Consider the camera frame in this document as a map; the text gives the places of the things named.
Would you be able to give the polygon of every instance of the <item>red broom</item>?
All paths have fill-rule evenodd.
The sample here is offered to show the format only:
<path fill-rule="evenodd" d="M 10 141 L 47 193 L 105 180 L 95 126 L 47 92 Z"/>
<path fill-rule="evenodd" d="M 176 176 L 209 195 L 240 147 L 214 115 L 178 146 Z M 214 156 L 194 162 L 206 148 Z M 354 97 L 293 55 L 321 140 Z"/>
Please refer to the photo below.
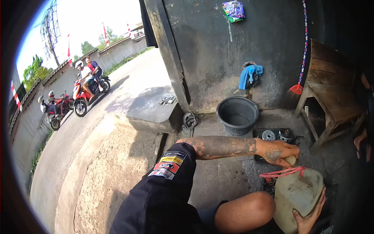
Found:
<path fill-rule="evenodd" d="M 299 82 L 297 85 L 292 86 L 289 90 L 291 92 L 288 92 L 288 96 L 292 96 L 288 98 L 294 99 L 295 101 L 299 99 L 299 95 L 303 92 L 303 88 L 301 86 L 301 79 L 303 78 L 303 73 L 304 73 L 304 65 L 305 65 L 305 58 L 306 58 L 306 51 L 308 47 L 308 24 L 307 24 L 307 15 L 306 15 L 306 5 L 305 5 L 305 0 L 303 0 L 303 6 L 304 6 L 304 17 L 305 17 L 305 46 L 304 46 L 304 57 L 303 57 L 303 65 L 301 66 L 301 72 L 300 72 L 300 77 L 299 77 Z"/>

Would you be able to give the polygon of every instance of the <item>broom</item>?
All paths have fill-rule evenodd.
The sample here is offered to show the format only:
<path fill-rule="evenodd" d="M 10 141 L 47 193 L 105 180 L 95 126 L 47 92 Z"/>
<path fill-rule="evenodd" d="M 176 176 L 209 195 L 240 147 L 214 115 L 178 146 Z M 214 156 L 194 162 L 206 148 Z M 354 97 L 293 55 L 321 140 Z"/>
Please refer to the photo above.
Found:
<path fill-rule="evenodd" d="M 303 0 L 303 6 L 304 6 L 304 18 L 305 18 L 305 45 L 304 45 L 304 57 L 303 57 L 303 65 L 301 66 L 301 72 L 299 77 L 299 82 L 297 85 L 292 86 L 287 91 L 287 101 L 285 104 L 290 104 L 292 107 L 295 106 L 295 103 L 298 102 L 301 93 L 303 92 L 303 87 L 301 86 L 301 79 L 303 78 L 304 73 L 304 66 L 305 66 L 305 58 L 306 58 L 306 51 L 308 47 L 308 24 L 307 24 L 307 15 L 306 15 L 306 5 L 305 0 Z"/>

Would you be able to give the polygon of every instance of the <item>asphalt road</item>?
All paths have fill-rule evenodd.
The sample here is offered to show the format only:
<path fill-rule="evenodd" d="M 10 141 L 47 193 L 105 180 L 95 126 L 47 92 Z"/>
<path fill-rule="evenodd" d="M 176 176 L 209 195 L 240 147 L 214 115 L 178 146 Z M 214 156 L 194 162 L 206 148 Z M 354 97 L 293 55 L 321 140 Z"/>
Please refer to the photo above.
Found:
<path fill-rule="evenodd" d="M 73 112 L 65 117 L 60 129 L 49 139 L 36 167 L 30 203 L 51 233 L 54 232 L 57 201 L 67 171 L 88 136 L 104 119 L 104 109 L 108 104 L 118 96 L 133 98 L 147 88 L 170 85 L 158 49 L 129 61 L 109 78 L 111 90 L 89 106 L 85 117 L 79 118 Z"/>

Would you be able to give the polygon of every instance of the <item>hand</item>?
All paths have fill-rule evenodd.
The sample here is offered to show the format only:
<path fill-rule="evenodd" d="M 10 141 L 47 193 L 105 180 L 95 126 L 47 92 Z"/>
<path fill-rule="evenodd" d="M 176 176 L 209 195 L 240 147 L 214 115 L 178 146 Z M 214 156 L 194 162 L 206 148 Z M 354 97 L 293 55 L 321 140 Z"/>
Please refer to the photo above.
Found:
<path fill-rule="evenodd" d="M 300 149 L 296 145 L 290 145 L 283 140 L 262 140 L 256 138 L 256 154 L 263 157 L 268 163 L 290 168 L 291 164 L 284 160 L 294 155 L 299 158 Z"/>
<path fill-rule="evenodd" d="M 308 234 L 312 229 L 314 223 L 317 221 L 317 218 L 321 214 L 322 207 L 326 201 L 326 187 L 322 189 L 322 195 L 314 208 L 313 213 L 306 217 L 302 217 L 297 210 L 293 210 L 292 213 L 294 214 L 296 224 L 297 224 L 297 232 L 298 234 Z"/>

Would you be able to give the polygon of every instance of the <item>motorcycle wheel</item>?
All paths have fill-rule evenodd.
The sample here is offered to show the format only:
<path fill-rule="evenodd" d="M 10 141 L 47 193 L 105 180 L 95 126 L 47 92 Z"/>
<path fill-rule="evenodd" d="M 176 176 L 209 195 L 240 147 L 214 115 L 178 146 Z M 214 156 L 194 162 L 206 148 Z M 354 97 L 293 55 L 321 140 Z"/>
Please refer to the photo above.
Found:
<path fill-rule="evenodd" d="M 60 120 L 56 119 L 56 120 L 50 121 L 49 125 L 52 130 L 57 131 L 60 129 L 61 122 Z"/>
<path fill-rule="evenodd" d="M 69 107 L 69 110 L 73 110 L 74 109 L 74 101 L 70 101 L 68 103 L 68 107 Z"/>
<path fill-rule="evenodd" d="M 106 94 L 110 90 L 110 83 L 107 80 L 102 80 L 102 82 L 104 83 L 104 90 L 102 92 Z"/>
<path fill-rule="evenodd" d="M 74 104 L 74 113 L 78 117 L 83 117 L 87 113 L 87 105 L 84 101 L 76 101 Z"/>

